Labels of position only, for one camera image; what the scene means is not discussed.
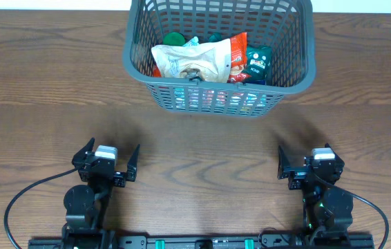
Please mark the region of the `light teal snack packet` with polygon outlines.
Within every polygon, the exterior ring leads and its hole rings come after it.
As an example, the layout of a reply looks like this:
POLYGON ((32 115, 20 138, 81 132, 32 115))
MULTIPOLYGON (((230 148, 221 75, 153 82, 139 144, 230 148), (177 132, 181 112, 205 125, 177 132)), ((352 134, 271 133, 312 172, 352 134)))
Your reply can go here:
POLYGON ((183 47, 191 47, 191 46, 198 46, 200 43, 199 43, 199 39, 197 36, 195 37, 192 37, 188 42, 186 42, 183 47))

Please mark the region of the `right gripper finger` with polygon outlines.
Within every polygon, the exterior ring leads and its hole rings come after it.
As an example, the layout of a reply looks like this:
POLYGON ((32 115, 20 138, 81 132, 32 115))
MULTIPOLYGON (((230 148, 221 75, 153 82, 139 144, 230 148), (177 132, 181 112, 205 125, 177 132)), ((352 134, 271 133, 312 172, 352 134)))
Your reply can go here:
POLYGON ((288 178, 291 165, 281 146, 278 146, 278 179, 288 178))
POLYGON ((331 148, 331 146, 326 143, 325 148, 331 149, 331 151, 334 153, 335 158, 333 160, 330 160, 327 166, 327 173, 325 180, 328 183, 336 183, 343 173, 343 168, 345 166, 344 161, 338 156, 336 152, 331 148))

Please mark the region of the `green lid jar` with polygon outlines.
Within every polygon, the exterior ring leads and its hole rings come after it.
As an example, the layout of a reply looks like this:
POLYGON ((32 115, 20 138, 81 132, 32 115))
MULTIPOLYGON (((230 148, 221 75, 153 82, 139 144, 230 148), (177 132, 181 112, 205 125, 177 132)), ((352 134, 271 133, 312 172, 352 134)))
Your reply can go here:
POLYGON ((162 43, 167 46, 183 46, 186 44, 186 39, 181 33, 172 32, 164 36, 162 43))

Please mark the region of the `green coffee mix bag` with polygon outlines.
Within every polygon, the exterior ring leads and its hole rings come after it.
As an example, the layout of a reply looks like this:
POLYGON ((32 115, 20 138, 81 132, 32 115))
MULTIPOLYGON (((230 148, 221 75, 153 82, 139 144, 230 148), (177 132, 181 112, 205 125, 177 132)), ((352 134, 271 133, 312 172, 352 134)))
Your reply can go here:
POLYGON ((209 45, 215 52, 215 66, 219 76, 214 82, 264 84, 269 72, 271 48, 254 48, 247 45, 247 33, 219 40, 214 33, 203 45, 209 45))

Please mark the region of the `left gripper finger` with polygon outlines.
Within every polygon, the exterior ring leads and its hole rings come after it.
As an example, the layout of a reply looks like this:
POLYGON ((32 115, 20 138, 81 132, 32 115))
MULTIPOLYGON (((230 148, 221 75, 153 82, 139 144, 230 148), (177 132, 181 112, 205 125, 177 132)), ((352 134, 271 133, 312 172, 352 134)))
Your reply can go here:
POLYGON ((95 139, 91 138, 84 147, 82 147, 74 156, 71 161, 74 168, 81 168, 87 158, 88 152, 92 152, 95 139))
POLYGON ((137 160, 140 152, 140 145, 135 148, 135 151, 131 155, 127 163, 126 180, 129 182, 135 182, 137 177, 137 160))

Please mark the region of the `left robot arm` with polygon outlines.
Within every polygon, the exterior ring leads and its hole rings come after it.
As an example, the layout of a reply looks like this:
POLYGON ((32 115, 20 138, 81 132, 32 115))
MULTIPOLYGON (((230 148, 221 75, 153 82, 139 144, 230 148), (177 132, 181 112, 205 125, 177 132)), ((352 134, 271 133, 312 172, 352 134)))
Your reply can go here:
POLYGON ((61 249, 113 249, 119 244, 114 231, 103 229, 103 222, 114 187, 125 187, 137 176, 140 146, 129 158, 124 172, 115 170, 117 148, 100 145, 95 139, 82 147, 72 159, 83 185, 70 188, 64 197, 66 224, 62 229, 61 249))

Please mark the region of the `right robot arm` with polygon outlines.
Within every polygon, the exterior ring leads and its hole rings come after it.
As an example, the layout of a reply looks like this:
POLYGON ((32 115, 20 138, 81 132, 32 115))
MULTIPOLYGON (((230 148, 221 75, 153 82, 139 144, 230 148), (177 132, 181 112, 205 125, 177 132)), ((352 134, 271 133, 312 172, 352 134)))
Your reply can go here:
POLYGON ((293 166, 281 147, 278 158, 278 178, 286 178, 288 188, 303 195, 305 243, 349 246, 347 229, 353 222, 353 198, 335 186, 343 173, 343 160, 328 144, 313 149, 301 167, 293 166))

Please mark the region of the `Kleenex tissue multipack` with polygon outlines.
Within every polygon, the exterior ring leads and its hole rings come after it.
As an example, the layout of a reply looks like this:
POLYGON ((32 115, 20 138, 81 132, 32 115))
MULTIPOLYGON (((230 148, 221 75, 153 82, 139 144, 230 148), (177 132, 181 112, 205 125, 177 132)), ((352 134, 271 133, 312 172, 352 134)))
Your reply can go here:
POLYGON ((172 90, 177 109, 223 109, 225 107, 244 107, 249 109, 266 107, 271 100, 271 96, 263 93, 234 92, 227 90, 201 89, 198 87, 177 87, 172 90))

